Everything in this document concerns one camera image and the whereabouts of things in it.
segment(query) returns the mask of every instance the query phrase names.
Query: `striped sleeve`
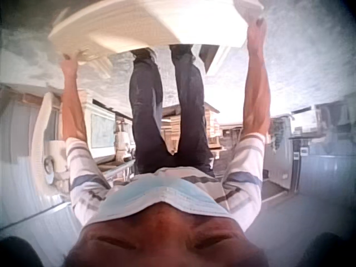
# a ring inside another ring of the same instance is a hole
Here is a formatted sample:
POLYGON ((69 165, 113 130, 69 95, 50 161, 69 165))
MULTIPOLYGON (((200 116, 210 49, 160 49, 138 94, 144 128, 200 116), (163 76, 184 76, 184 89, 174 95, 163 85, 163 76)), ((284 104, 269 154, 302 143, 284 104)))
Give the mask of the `striped sleeve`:
POLYGON ((72 207, 80 223, 85 225, 97 212, 111 186, 97 167, 84 141, 68 138, 66 147, 72 207))
POLYGON ((229 211, 244 231, 261 209, 264 150, 263 135, 245 135, 234 148, 233 160, 222 179, 229 211))

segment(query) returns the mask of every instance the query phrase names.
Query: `dark shoe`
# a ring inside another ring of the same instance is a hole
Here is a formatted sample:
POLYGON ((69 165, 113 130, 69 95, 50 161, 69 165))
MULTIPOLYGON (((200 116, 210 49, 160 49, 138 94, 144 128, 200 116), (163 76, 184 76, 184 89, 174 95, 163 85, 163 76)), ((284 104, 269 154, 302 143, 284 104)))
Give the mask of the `dark shoe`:
POLYGON ((169 45, 169 49, 172 53, 172 58, 180 58, 185 54, 193 55, 191 52, 191 48, 193 47, 192 44, 172 44, 169 45))
POLYGON ((149 47, 131 50, 130 52, 133 54, 135 58, 138 58, 140 60, 152 59, 153 61, 155 61, 156 58, 155 51, 153 51, 149 47))

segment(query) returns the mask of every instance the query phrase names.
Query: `forearm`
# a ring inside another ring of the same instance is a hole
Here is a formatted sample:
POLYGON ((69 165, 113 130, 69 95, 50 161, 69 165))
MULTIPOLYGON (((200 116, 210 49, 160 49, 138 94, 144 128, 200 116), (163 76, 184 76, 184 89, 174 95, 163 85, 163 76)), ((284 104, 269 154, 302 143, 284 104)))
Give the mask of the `forearm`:
POLYGON ((262 53, 250 53, 245 86, 244 134, 266 135, 270 125, 270 88, 262 53))
POLYGON ((63 138, 74 137, 87 142, 84 114, 77 90, 76 76, 65 77, 62 95, 63 138))

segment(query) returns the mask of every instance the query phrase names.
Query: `person's right hand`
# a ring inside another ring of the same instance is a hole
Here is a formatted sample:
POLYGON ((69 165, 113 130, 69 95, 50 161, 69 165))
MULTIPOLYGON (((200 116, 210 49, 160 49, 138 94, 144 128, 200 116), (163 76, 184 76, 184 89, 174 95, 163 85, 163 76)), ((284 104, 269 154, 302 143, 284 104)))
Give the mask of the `person's right hand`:
POLYGON ((61 62, 63 75, 65 76, 65 78, 77 77, 77 71, 78 71, 77 55, 74 55, 72 57, 68 55, 63 55, 63 56, 65 58, 61 62))
POLYGON ((267 24, 265 19, 251 19, 247 30, 247 48, 249 54, 263 55, 263 44, 265 41, 267 24))

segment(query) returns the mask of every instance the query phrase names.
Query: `leg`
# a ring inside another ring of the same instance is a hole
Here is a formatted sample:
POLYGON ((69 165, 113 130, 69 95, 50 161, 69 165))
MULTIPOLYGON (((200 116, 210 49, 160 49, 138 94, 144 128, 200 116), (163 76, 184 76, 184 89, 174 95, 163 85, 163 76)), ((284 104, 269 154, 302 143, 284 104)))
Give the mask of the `leg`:
POLYGON ((171 167, 174 158, 167 151, 160 134, 162 117, 162 83, 151 58, 136 58, 130 79, 130 104, 133 114, 133 137, 139 173, 171 167))
POLYGON ((181 135, 176 157, 180 166, 192 166, 214 177, 210 167, 212 153, 206 137, 204 87, 194 66, 189 45, 171 46, 181 106, 181 135))

